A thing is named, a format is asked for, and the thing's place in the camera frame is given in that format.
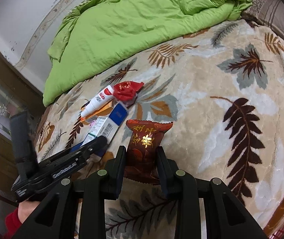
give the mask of barcode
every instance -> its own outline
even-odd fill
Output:
[[[102,136],[106,137],[109,133],[109,131],[111,130],[112,128],[112,125],[109,123],[107,124],[106,128],[104,129],[103,133],[102,133]]]

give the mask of green blanket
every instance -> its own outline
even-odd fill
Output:
[[[48,50],[43,103],[161,42],[237,20],[251,0],[87,0],[63,20]]]

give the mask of bed sheet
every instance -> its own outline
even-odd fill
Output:
[[[161,143],[168,158],[197,178],[221,178],[268,236],[284,227],[281,38],[254,22],[225,21],[137,53],[51,106],[36,141],[38,161],[83,141],[90,126],[80,122],[81,108],[124,80],[145,83],[127,119],[174,122]],[[130,136],[122,124],[102,160],[76,176],[103,168]],[[105,209],[110,238],[174,238],[176,202],[159,186],[124,179]]]

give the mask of hand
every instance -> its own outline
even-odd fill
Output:
[[[18,218],[22,224],[39,204],[40,201],[29,201],[29,200],[25,200],[19,204]]]

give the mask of screw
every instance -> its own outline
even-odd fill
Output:
[[[176,171],[176,175],[178,176],[184,176],[185,175],[185,172],[183,170],[177,170]]]
[[[216,185],[220,185],[222,183],[221,179],[219,178],[213,178],[213,183],[216,184]]]
[[[64,179],[61,181],[61,184],[65,186],[65,185],[68,185],[70,182],[71,182],[70,179],[64,178]]]
[[[107,174],[107,171],[106,171],[106,170],[104,170],[104,169],[98,170],[98,175],[104,176],[104,175],[106,175],[106,174]]]

